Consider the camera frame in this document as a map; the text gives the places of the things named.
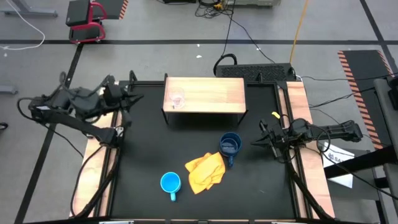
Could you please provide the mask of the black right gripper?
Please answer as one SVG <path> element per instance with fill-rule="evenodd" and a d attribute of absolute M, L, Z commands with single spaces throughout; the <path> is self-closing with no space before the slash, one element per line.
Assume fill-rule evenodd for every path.
<path fill-rule="evenodd" d="M 252 146 L 268 148 L 276 159 L 284 157 L 291 150 L 289 143 L 289 129 L 280 123 L 268 124 L 265 119 L 259 122 L 261 138 L 251 142 Z"/>

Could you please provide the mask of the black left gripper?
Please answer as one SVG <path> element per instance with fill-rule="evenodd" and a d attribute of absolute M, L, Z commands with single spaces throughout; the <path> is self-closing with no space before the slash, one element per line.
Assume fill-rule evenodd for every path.
<path fill-rule="evenodd" d="M 135 105 L 144 97 L 143 94 L 128 93 L 123 88 L 118 89 L 118 104 L 122 113 L 122 125 L 124 127 L 130 127 L 131 116 L 129 114 L 130 105 Z"/>

